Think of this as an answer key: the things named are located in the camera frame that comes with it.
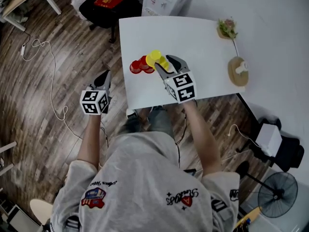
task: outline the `wall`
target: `wall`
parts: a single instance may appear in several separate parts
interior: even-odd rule
[[[237,21],[238,51],[249,63],[243,94],[259,117],[280,118],[305,155],[291,173],[309,185],[309,0],[192,0],[182,16]]]
[[[269,169],[269,171],[265,176],[265,179],[270,175],[272,175],[273,173],[275,173],[275,171],[273,169]],[[279,228],[280,231],[282,232],[303,231],[303,229],[305,228],[305,226],[309,221],[308,193],[309,193],[309,187],[301,183],[298,183],[298,195],[296,201],[292,206],[292,208],[286,214],[278,218],[265,218],[263,215],[261,215],[262,216],[261,219],[267,220],[275,227]],[[258,196],[257,193],[253,193],[252,196],[241,205],[241,207],[246,212],[249,212],[253,208],[257,207],[258,206],[257,196]],[[259,231],[268,232],[272,230],[261,229]]]

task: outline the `white cable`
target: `white cable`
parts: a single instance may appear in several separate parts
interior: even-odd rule
[[[34,43],[35,41],[38,41],[39,44],[38,44],[38,45],[33,45],[33,43]],[[39,49],[38,49],[37,53],[36,53],[31,59],[28,59],[28,60],[24,58],[24,55],[22,55],[22,56],[23,56],[23,60],[24,60],[24,61],[27,61],[27,62],[33,60],[34,57],[39,53],[41,47],[42,47],[42,46],[45,46],[45,43],[48,43],[48,44],[49,44],[50,53],[52,54],[53,59],[54,59],[54,73],[53,73],[53,79],[52,79],[52,84],[51,84],[51,89],[50,89],[50,102],[51,102],[51,104],[52,104],[52,108],[53,108],[54,114],[56,115],[57,119],[59,119],[60,121],[63,121],[63,122],[64,122],[64,124],[67,126],[67,128],[70,130],[70,132],[72,132],[72,134],[73,134],[75,137],[77,137],[77,138],[79,138],[79,139],[82,140],[81,137],[79,137],[78,135],[76,135],[76,134],[69,128],[69,126],[67,125],[67,123],[66,123],[66,121],[65,121],[65,119],[66,119],[66,114],[67,114],[68,109],[69,109],[68,106],[64,106],[64,107],[63,107],[63,118],[60,118],[60,117],[57,115],[57,113],[56,113],[56,111],[55,111],[55,109],[54,109],[52,94],[53,94],[53,84],[54,84],[55,73],[56,73],[56,59],[55,59],[55,56],[54,56],[54,54],[53,54],[52,45],[50,44],[50,42],[49,42],[49,41],[44,41],[43,43],[41,43],[39,39],[35,39],[35,40],[32,42],[31,46],[32,46],[32,47],[38,47],[38,46],[39,46]]]
[[[240,130],[238,129],[238,126],[237,126],[236,124],[231,125],[230,131],[228,132],[228,135],[227,135],[227,136],[230,136],[230,135],[231,135],[231,129],[232,129],[233,126],[236,126],[236,128],[237,128],[238,132],[240,133],[240,135],[242,135],[244,138],[247,138],[247,139],[251,140],[252,143],[254,143],[255,146],[261,148],[261,147],[260,147],[259,145],[257,145],[250,137],[244,136],[244,135],[240,132]]]

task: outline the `small potted plant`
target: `small potted plant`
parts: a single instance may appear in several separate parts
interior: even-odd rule
[[[238,33],[235,32],[236,23],[233,19],[218,20],[217,31],[220,38],[234,40]]]

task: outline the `wooden base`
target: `wooden base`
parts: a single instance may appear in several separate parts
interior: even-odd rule
[[[257,219],[260,213],[261,213],[260,207],[256,207],[251,212],[249,212],[247,215],[245,215],[241,220],[239,220],[235,228],[237,228],[240,224],[243,224],[245,221],[247,221],[248,218],[250,218],[251,222],[253,222],[254,220]]]
[[[236,68],[238,68],[243,61],[244,60],[240,57],[234,57],[228,63],[228,76],[232,83],[238,87],[246,86],[249,81],[249,72],[236,73]]]
[[[222,34],[222,32],[221,32],[221,30],[220,30],[219,27],[217,27],[217,32],[218,32],[218,35],[219,35],[220,38],[226,39],[226,40],[231,40],[230,37],[226,37],[226,36],[224,36],[224,35]]]

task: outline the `red cup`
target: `red cup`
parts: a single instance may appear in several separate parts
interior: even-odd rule
[[[139,62],[140,62],[140,69],[141,70],[144,71],[144,70],[149,69],[150,66],[148,66],[147,63],[146,63],[146,56],[141,57]]]
[[[141,69],[140,69],[140,62],[139,61],[133,61],[130,65],[130,71],[133,73],[133,74],[138,74],[141,72]]]
[[[147,74],[151,74],[151,73],[153,73],[155,70],[154,70],[154,68],[149,67],[148,69],[143,70],[143,71],[145,71],[145,73],[147,73]]]

